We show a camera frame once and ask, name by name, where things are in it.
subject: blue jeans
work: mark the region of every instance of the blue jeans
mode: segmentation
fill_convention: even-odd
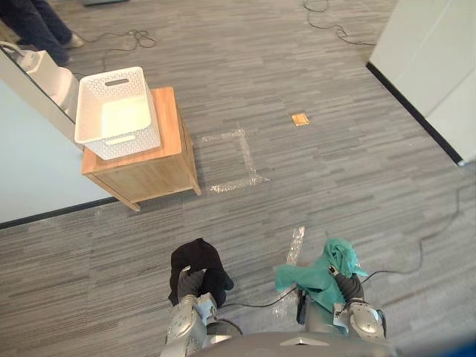
[[[62,45],[71,40],[72,32],[46,0],[0,0],[0,18],[23,40],[46,50],[58,65],[69,60]]]

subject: black baseboard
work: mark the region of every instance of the black baseboard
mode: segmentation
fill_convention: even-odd
[[[372,63],[367,62],[366,67],[372,74],[380,81],[380,83],[403,105],[405,109],[415,118],[415,120],[423,126],[423,129],[441,146],[443,150],[448,154],[448,156],[454,161],[455,164],[460,164],[463,161],[461,156],[456,152],[455,149],[449,144],[446,139],[441,136],[439,132],[436,131],[431,124],[426,121],[425,117],[418,111],[417,108],[410,103],[405,96],[399,92],[397,88],[383,75],[381,71],[378,70],[376,66]]]
[[[105,205],[107,203],[113,203],[113,202],[116,202],[117,200],[118,199],[116,199],[115,197],[109,197],[107,199],[98,199],[97,201],[82,203],[81,205],[75,205],[75,206],[71,206],[71,207],[60,208],[59,210],[51,210],[50,212],[35,214],[34,216],[29,216],[29,217],[20,218],[20,219],[14,219],[13,221],[0,223],[0,229],[10,228],[10,227],[14,227],[16,225],[23,225],[25,223],[35,222],[35,221],[39,221],[39,220],[45,219],[45,218],[61,216],[63,214],[76,212],[78,210],[85,210],[87,208],[97,207],[97,206]]]

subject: green cloth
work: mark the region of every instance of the green cloth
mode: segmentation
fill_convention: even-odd
[[[323,254],[312,266],[279,266],[274,279],[276,289],[284,290],[296,283],[311,299],[332,312],[334,303],[345,303],[345,300],[334,277],[329,273],[330,265],[346,277],[351,277],[353,273],[368,275],[358,266],[356,251],[348,241],[328,239]]]

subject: white basket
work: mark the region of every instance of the white basket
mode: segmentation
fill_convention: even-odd
[[[140,67],[80,81],[74,140],[104,160],[161,144],[154,103]]]

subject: black cable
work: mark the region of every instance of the black cable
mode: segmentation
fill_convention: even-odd
[[[325,13],[327,11],[327,9],[329,9],[329,0],[325,0],[325,5],[321,9],[318,9],[318,10],[310,7],[308,5],[308,3],[309,3],[309,0],[304,0],[303,7],[308,11],[308,13],[307,13],[307,23],[311,27],[318,28],[319,30],[329,30],[331,28],[335,28],[335,31],[334,31],[335,35],[339,39],[341,39],[342,41],[348,43],[349,45],[361,45],[361,46],[375,46],[376,45],[375,43],[371,43],[371,42],[350,41],[350,40],[346,39],[346,37],[348,37],[349,34],[339,24],[329,25],[329,26],[320,26],[320,25],[313,24],[311,22],[311,19],[310,19],[310,14],[311,13]]]
[[[87,42],[87,43],[97,42],[105,36],[124,37],[124,36],[131,36],[132,35],[134,37],[134,45],[131,48],[108,48],[104,51],[104,53],[101,57],[101,62],[103,64],[102,72],[106,71],[106,68],[107,68],[107,66],[106,66],[106,56],[108,55],[109,52],[112,52],[112,51],[131,52],[131,51],[135,51],[139,47],[141,47],[141,48],[152,48],[152,47],[155,47],[157,45],[157,42],[152,37],[150,37],[149,31],[147,31],[147,30],[136,30],[134,28],[131,29],[131,30],[128,30],[124,33],[105,32],[105,33],[102,33],[101,35],[99,35],[99,37],[97,37],[95,39],[85,39],[83,36],[79,35],[78,33],[76,33],[76,35],[78,37],[80,37],[84,42]],[[150,45],[145,45],[143,43],[144,39],[146,41],[151,42],[151,44]]]
[[[316,10],[312,7],[308,6],[309,0],[304,0],[303,6],[306,10],[311,11],[312,13],[325,13],[329,8],[329,0],[326,0],[326,4],[322,9]]]
[[[445,227],[441,230],[439,230],[438,232],[436,233],[433,233],[433,234],[429,234],[428,236],[425,236],[423,238],[421,238],[419,240],[419,263],[418,263],[418,266],[416,268],[413,268],[411,270],[408,270],[408,271],[398,271],[398,270],[377,270],[377,271],[374,271],[372,274],[370,274],[368,277],[366,277],[363,281],[362,281],[362,284],[365,283],[366,281],[368,281],[372,276],[376,275],[376,274],[381,274],[381,273],[388,273],[388,274],[401,274],[401,275],[406,275],[406,274],[413,274],[414,272],[417,272],[419,271],[422,266],[423,266],[423,242],[426,241],[426,240],[430,240],[430,239],[433,239],[435,237],[438,237],[440,234],[443,234],[449,227],[452,226],[452,224],[454,223],[454,221],[456,220],[456,218],[461,214],[461,209],[460,209],[460,194],[461,194],[461,191],[464,190],[465,188],[467,188],[468,186],[465,186],[465,187],[460,187],[458,188],[458,190],[456,191],[456,210],[455,212],[451,215],[451,219],[448,221],[448,223],[445,225]],[[221,306],[220,309],[222,308],[225,308],[225,307],[229,307],[229,306],[244,306],[244,307],[269,307],[269,306],[273,306],[275,305],[276,303],[278,303],[279,301],[281,301],[282,299],[284,299],[287,295],[291,294],[294,290],[296,290],[297,287],[295,286],[294,288],[292,288],[291,290],[289,290],[287,293],[285,293],[283,296],[281,296],[280,298],[278,298],[276,301],[273,301],[272,303],[267,303],[265,305],[251,305],[251,304],[247,304],[247,303],[227,303],[223,306]],[[360,303],[365,303],[364,301],[362,300],[350,300],[349,302],[347,302],[344,307],[342,308],[342,311],[344,311],[347,307],[349,307],[349,305],[351,303],[355,303],[355,302],[360,302]],[[385,314],[383,313],[382,311],[382,323],[385,324],[384,325],[384,334],[386,335],[387,333],[387,325],[386,325],[386,320],[385,320]]]
[[[249,303],[226,303],[225,305],[222,305],[220,307],[220,309],[223,309],[224,307],[229,307],[229,306],[244,306],[244,307],[269,307],[269,306],[273,306],[275,305],[276,303],[280,302],[282,299],[284,299],[286,296],[288,296],[289,294],[291,294],[294,290],[297,289],[297,286],[295,286],[294,288],[292,288],[291,290],[289,290],[287,293],[285,293],[283,296],[281,296],[279,299],[277,299],[276,301],[273,301],[272,303],[267,303],[265,305],[251,305]]]
[[[461,190],[463,190],[464,188],[467,188],[467,187],[468,187],[468,186],[466,186],[466,187],[460,187],[460,188],[456,191],[456,210],[455,210],[455,212],[451,215],[451,218],[450,218],[450,220],[446,223],[446,225],[445,225],[442,229],[440,229],[438,232],[429,234],[428,236],[425,236],[425,237],[419,239],[419,241],[418,241],[418,246],[419,246],[419,262],[418,262],[418,266],[416,266],[415,268],[412,268],[412,269],[410,269],[410,270],[407,270],[407,271],[387,270],[387,269],[376,270],[376,271],[374,271],[372,274],[370,274],[368,277],[366,277],[366,278],[362,281],[362,284],[365,283],[366,281],[368,281],[371,277],[373,277],[373,276],[376,275],[376,274],[387,273],[387,274],[407,275],[407,274],[413,274],[413,273],[416,273],[417,271],[419,271],[419,270],[422,268],[422,266],[423,266],[423,256],[424,256],[423,243],[424,243],[424,241],[433,239],[433,238],[435,238],[435,237],[438,237],[440,234],[443,234],[448,228],[450,228],[450,227],[453,225],[453,223],[454,223],[454,221],[456,220],[456,218],[461,214],[461,210],[460,210],[460,193],[461,193]]]

